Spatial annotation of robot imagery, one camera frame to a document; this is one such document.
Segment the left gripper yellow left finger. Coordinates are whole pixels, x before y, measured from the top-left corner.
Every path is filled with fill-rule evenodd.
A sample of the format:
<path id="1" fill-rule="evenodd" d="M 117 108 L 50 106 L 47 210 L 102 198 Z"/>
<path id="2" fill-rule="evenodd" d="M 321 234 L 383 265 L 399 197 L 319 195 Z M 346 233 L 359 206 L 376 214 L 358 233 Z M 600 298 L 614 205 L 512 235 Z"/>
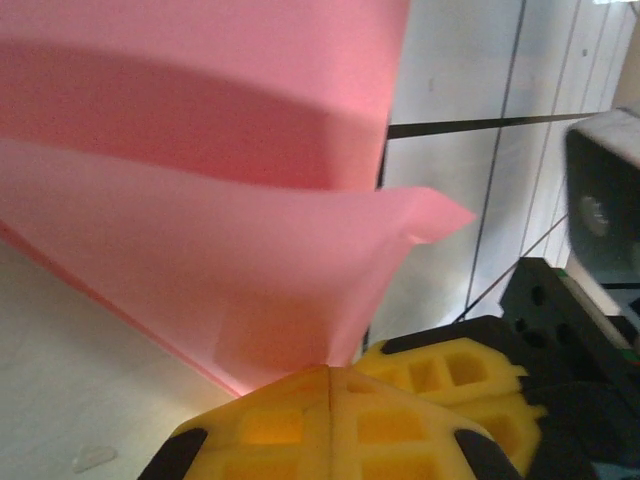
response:
<path id="1" fill-rule="evenodd" d="M 146 479 L 328 479 L 330 369 L 311 368 L 180 424 Z"/>

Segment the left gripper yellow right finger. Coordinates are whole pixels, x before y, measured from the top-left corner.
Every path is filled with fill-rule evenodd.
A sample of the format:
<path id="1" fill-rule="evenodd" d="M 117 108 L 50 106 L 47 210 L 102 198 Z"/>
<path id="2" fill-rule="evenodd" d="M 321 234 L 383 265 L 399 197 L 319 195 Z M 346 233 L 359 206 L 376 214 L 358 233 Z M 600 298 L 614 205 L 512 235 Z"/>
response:
<path id="1" fill-rule="evenodd" d="M 332 479 L 518 479 L 473 421 L 348 368 L 330 368 Z"/>

